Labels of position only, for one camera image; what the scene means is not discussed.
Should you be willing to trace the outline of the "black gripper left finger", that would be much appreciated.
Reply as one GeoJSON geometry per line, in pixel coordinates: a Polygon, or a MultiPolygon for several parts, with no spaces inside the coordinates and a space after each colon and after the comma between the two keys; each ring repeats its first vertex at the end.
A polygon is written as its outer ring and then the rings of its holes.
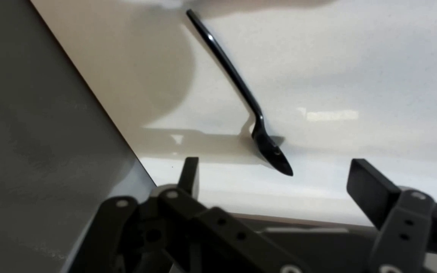
{"type": "Polygon", "coordinates": [[[178,187],[189,193],[190,196],[198,196],[199,187],[199,160],[198,158],[187,158],[180,176],[178,187]]]}

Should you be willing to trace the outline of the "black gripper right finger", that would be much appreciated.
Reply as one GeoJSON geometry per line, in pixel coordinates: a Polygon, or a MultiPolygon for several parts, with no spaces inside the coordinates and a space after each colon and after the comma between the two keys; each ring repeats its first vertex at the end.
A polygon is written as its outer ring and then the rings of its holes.
{"type": "Polygon", "coordinates": [[[351,161],[346,191],[377,229],[401,196],[401,188],[366,160],[351,161]]]}

